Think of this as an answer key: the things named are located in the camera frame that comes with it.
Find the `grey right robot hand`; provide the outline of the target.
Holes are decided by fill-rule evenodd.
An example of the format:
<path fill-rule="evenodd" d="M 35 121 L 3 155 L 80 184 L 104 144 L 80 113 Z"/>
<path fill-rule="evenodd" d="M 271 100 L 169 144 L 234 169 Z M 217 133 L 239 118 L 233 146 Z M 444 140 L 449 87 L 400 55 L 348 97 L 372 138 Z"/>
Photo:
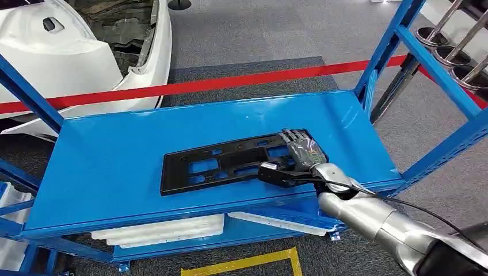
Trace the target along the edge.
<path fill-rule="evenodd" d="M 314 165 L 329 161 L 319 144 L 306 132 L 297 129 L 282 129 L 278 135 L 285 142 L 289 154 L 295 162 L 296 171 L 309 171 Z"/>

